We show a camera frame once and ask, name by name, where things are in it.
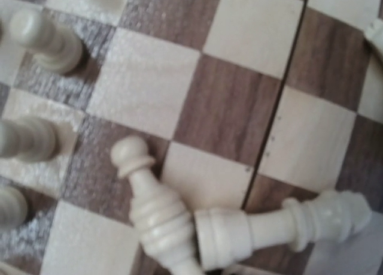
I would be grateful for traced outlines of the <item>white pawn row slot three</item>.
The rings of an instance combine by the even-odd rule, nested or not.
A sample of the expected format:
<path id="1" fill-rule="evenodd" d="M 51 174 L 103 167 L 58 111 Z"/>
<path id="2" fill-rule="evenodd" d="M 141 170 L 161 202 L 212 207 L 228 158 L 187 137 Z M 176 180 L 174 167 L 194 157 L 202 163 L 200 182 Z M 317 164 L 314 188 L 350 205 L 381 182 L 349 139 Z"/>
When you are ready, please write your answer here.
<path id="1" fill-rule="evenodd" d="M 1 120 L 1 158 L 16 158 L 33 163 L 49 160 L 57 147 L 53 123 L 25 116 L 16 120 Z"/>

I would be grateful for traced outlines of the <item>white pawn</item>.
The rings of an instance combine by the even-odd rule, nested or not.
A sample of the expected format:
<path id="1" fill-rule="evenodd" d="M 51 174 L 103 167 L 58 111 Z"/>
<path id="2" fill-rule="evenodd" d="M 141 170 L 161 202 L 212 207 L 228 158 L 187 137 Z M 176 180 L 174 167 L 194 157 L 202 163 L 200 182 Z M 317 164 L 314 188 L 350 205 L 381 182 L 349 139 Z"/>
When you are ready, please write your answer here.
<path id="1" fill-rule="evenodd" d="M 1 187 L 1 233 L 21 226 L 28 215 L 25 196 L 12 186 Z"/>
<path id="2" fill-rule="evenodd" d="M 83 43 L 77 33 L 38 10 L 16 11 L 10 19 L 10 35 L 51 72 L 71 72 L 83 56 Z"/>

